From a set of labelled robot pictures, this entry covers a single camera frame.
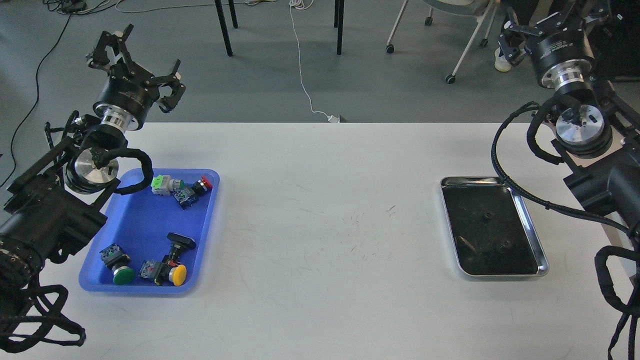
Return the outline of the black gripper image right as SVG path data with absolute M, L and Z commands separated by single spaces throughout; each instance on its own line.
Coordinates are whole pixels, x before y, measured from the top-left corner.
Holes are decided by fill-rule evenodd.
M 560 89 L 570 84 L 584 84 L 594 68 L 594 52 L 588 43 L 594 28 L 605 25 L 611 18 L 610 0 L 554 0 L 552 12 L 553 34 L 546 36 L 537 27 L 519 25 L 508 20 L 498 37 L 498 68 L 518 66 L 530 56 L 535 78 L 542 88 Z

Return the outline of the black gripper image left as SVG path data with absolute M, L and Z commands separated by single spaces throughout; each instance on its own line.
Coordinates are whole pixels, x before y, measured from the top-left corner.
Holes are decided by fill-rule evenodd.
M 120 132 L 142 129 L 154 103 L 163 113 L 173 111 L 186 91 L 178 73 L 180 59 L 175 61 L 172 71 L 163 76 L 151 76 L 150 71 L 133 61 L 126 46 L 133 29 L 130 23 L 122 32 L 104 30 L 87 55 L 89 68 L 107 73 L 107 82 L 93 105 L 94 114 L 101 125 Z M 161 96 L 160 88 L 165 87 L 171 92 Z

